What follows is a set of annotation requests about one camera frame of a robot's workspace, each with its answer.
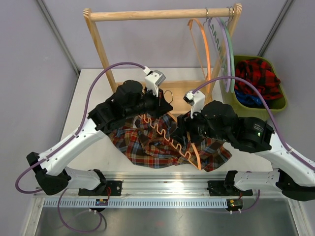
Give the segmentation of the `brown multicolour plaid shirt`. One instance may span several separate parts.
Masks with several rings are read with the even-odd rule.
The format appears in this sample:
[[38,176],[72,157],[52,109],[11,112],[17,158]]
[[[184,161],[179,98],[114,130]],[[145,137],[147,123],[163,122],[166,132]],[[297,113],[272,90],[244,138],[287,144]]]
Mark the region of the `brown multicolour plaid shirt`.
[[128,119],[109,138],[134,165],[154,169],[191,164],[198,170],[211,172],[232,157],[222,141],[209,138],[177,147],[176,141],[167,140],[176,127],[177,120],[171,114],[159,119],[142,115]]

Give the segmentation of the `orange hanger of plaid shirt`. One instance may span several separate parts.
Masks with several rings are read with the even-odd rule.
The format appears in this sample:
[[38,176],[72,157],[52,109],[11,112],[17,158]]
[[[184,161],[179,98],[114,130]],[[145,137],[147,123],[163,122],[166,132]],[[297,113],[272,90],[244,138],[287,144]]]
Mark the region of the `orange hanger of plaid shirt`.
[[174,139],[170,136],[167,136],[166,130],[163,128],[159,128],[159,125],[157,123],[154,123],[150,117],[147,115],[139,115],[140,119],[142,119],[145,123],[147,123],[153,130],[155,130],[158,134],[160,134],[167,142],[169,142],[170,146],[173,147],[182,157],[187,157],[187,161],[192,164],[194,167],[196,167],[198,170],[201,170],[201,159],[200,155],[198,153],[198,150],[196,148],[196,145],[191,142],[192,149],[194,151],[194,155],[196,156],[197,165],[194,164],[191,157],[192,154],[187,150],[185,153],[182,152],[182,145],[180,143],[177,143],[174,145]]

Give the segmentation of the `red black checked shirt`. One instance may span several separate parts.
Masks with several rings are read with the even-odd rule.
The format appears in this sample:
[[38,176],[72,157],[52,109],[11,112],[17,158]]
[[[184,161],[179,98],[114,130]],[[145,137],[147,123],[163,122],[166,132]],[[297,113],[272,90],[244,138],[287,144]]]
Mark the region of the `red black checked shirt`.
[[[235,66],[235,76],[251,83],[266,102],[283,97],[278,88],[280,79],[273,72],[271,65],[262,59],[255,58],[238,62]],[[257,95],[251,87],[241,81],[235,82],[234,89]]]

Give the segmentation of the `orange hanger of red shirt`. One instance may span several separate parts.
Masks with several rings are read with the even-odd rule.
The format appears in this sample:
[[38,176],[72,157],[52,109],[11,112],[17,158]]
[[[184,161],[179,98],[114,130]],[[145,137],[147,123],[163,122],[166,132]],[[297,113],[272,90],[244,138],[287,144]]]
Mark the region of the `orange hanger of red shirt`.
[[[204,56],[205,56],[205,61],[203,61],[202,56],[199,52],[199,46],[196,43],[195,37],[194,37],[194,32],[193,32],[193,27],[196,25],[199,29],[202,43],[203,43],[203,49],[204,49]],[[202,75],[204,77],[204,80],[206,82],[211,80],[211,55],[210,55],[210,49],[209,49],[209,44],[208,44],[208,39],[207,35],[205,32],[204,25],[200,22],[199,19],[197,18],[190,18],[187,24],[190,32],[190,36],[192,39],[193,47],[196,52],[196,57],[197,61],[199,63],[200,69],[202,71]]]

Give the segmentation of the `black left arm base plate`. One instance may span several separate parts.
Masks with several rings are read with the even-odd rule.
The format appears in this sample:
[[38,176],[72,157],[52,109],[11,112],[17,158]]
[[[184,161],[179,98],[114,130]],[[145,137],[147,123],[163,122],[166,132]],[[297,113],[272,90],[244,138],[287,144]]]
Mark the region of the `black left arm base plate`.
[[79,189],[79,196],[121,196],[122,181],[108,180],[106,185],[98,186],[94,190]]

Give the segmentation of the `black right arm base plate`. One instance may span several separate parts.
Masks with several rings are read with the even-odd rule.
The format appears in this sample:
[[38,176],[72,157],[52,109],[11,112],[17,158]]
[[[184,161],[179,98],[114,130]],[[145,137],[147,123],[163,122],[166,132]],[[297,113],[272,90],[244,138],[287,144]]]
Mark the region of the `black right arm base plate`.
[[209,191],[210,196],[216,197],[226,197],[226,196],[252,196],[252,190],[239,190],[234,186],[225,186],[224,180],[210,180],[207,182],[208,187],[207,190]]

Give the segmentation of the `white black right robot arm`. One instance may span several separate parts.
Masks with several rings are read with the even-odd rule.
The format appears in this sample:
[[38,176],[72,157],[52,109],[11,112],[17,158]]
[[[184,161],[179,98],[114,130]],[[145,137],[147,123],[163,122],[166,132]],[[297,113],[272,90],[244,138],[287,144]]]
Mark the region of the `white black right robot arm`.
[[268,172],[228,171],[223,188],[229,195],[252,189],[275,189],[297,201],[315,198],[315,163],[289,146],[267,122],[239,117],[230,105],[212,101],[200,112],[178,116],[171,137],[182,145],[206,138],[223,141],[275,164]]

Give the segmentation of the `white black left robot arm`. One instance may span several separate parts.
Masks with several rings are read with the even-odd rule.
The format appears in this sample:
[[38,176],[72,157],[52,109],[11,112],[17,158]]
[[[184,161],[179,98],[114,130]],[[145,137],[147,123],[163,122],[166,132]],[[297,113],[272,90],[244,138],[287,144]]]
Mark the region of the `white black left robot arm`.
[[154,118],[172,111],[173,107],[164,98],[163,90],[157,94],[143,88],[138,81],[127,80],[105,102],[98,104],[73,134],[40,154],[27,156],[35,178],[47,195],[55,195],[66,188],[82,189],[91,195],[100,196],[106,191],[107,179],[98,169],[76,170],[68,164],[95,142],[123,127],[126,120],[149,114]]

